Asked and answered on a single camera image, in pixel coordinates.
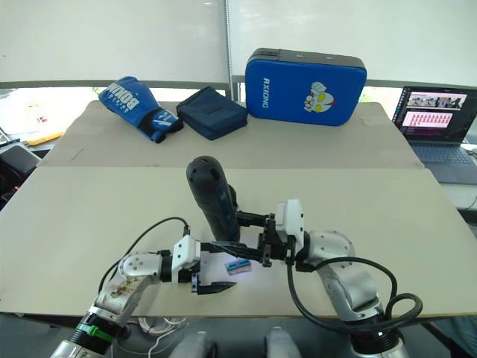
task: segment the laptop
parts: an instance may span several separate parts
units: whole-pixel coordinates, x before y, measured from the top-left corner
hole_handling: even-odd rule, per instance
[[[461,143],[477,115],[477,89],[404,87],[393,122],[440,183],[477,184]]]

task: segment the green cable tie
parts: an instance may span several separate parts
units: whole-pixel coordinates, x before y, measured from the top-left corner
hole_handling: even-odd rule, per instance
[[[88,324],[80,323],[77,326],[77,329],[82,330],[88,336],[98,337],[99,339],[103,339],[104,341],[107,341],[107,342],[112,342],[114,340],[113,336],[111,336],[110,334],[106,332],[103,332],[98,326],[94,326],[94,325],[89,326]]]

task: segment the yellow object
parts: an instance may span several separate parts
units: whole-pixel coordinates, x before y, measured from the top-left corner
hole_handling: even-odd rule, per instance
[[[47,142],[49,140],[52,140],[52,139],[56,139],[62,135],[64,135],[65,132],[53,132],[53,133],[50,133],[50,134],[46,134],[44,136],[40,136],[38,138],[34,138],[34,139],[29,139],[26,141],[26,143],[28,145],[39,145],[39,144],[42,144],[44,142]]]

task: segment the laptop screen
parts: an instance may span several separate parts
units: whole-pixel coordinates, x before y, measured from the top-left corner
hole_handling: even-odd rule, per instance
[[[461,143],[477,114],[477,90],[404,87],[393,122],[407,140]]]

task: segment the blue boxing glove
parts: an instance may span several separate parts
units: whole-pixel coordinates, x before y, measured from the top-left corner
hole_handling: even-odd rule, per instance
[[[134,77],[113,82],[99,94],[99,100],[156,143],[162,142],[166,133],[184,126],[181,119],[161,108],[149,88]]]

